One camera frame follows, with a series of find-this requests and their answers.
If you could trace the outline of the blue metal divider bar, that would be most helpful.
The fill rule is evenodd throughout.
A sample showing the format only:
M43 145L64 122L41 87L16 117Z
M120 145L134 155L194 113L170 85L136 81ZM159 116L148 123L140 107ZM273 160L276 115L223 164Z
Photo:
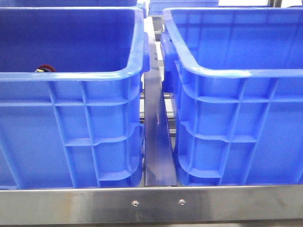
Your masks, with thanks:
M155 35L148 34L150 70L144 74L145 182L147 187L177 186L169 125L161 87Z

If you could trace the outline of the left blue plastic bin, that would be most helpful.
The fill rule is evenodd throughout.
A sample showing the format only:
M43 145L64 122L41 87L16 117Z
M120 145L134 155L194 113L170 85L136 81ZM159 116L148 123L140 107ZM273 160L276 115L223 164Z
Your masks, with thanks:
M149 69L141 9L2 7L0 187L138 186Z

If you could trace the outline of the blue plastic bin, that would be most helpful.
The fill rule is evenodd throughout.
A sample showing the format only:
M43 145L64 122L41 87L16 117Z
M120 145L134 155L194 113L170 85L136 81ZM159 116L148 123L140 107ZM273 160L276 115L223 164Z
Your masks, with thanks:
M163 16L179 183L301 184L302 8L167 8Z
M149 69L141 9L2 7L0 187L138 186Z

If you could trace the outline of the right blue plastic bin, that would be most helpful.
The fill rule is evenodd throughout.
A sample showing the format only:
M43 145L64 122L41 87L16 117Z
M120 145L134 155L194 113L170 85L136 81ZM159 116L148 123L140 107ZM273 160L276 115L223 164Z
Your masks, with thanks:
M179 183L301 184L302 8L167 8L163 16Z

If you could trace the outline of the rear right blue bin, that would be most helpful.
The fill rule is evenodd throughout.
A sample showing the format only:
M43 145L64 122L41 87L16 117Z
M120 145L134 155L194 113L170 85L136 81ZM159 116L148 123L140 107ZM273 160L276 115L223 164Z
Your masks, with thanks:
M162 15L166 8L205 8L218 7L218 0L151 0L149 15Z

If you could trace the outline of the red mushroom push button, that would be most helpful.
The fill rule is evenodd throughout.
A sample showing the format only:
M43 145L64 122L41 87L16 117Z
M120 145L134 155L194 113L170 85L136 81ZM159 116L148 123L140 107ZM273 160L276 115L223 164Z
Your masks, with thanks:
M56 69L48 64L40 65L35 72L56 72Z

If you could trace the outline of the rear left blue bin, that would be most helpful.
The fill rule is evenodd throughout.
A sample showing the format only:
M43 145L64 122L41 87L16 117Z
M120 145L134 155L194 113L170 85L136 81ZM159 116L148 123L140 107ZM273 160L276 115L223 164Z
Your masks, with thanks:
M137 7L147 17L143 0L1 0L1 7Z

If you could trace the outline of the stainless steel shelf rail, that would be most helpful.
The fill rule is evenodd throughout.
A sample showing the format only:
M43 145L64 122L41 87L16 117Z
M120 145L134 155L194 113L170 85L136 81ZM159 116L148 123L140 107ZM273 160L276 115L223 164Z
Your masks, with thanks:
M216 186L2 190L2 225L301 219L303 187Z

